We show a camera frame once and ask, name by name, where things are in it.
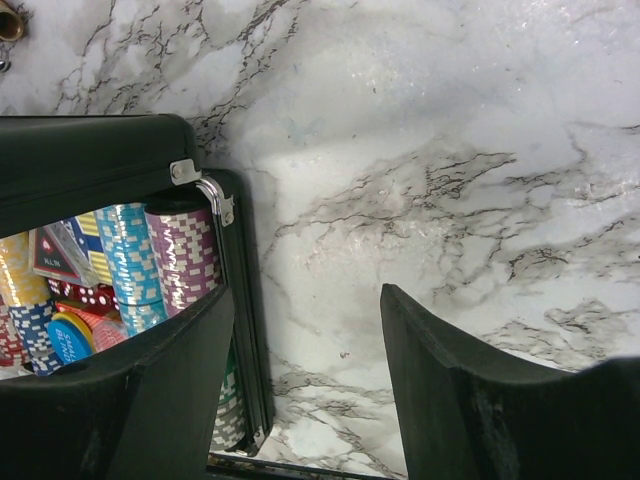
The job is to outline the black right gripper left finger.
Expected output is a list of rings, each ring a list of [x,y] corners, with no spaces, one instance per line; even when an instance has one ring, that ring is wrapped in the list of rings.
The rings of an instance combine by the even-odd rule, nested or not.
[[[205,478],[233,322],[218,287],[49,376],[2,381],[2,478]]]

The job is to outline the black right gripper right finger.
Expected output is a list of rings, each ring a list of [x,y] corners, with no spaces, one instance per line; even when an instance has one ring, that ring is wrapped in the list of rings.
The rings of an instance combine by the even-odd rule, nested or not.
[[[569,373],[510,355],[386,284],[380,309],[412,479],[635,479],[639,362]]]

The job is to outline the red playing card deck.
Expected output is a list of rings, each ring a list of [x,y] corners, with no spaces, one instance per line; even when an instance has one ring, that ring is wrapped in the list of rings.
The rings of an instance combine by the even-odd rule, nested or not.
[[[60,300],[55,304],[57,312],[76,313],[89,325],[94,336],[95,353],[107,350],[129,338],[127,328],[116,310],[71,300]]]

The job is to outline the blue small blind button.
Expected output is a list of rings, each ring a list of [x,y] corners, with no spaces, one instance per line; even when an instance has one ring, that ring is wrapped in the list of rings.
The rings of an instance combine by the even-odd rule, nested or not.
[[[91,331],[68,320],[53,320],[48,334],[56,354],[65,365],[83,360],[95,353]]]

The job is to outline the black poker chip case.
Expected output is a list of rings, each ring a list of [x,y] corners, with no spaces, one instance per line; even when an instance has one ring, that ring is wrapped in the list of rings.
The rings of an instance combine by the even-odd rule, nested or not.
[[[250,194],[230,170],[208,169],[193,127],[172,114],[4,116],[1,233],[16,234],[111,204],[203,201],[221,276],[234,298],[233,346],[246,427],[235,452],[254,456],[274,402]]]

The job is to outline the yellow big blind button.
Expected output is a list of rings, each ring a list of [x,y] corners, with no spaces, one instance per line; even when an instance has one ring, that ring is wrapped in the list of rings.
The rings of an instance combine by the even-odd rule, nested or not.
[[[57,312],[53,315],[53,320],[64,323],[83,338],[92,349],[95,348],[93,332],[79,315],[71,311]]]

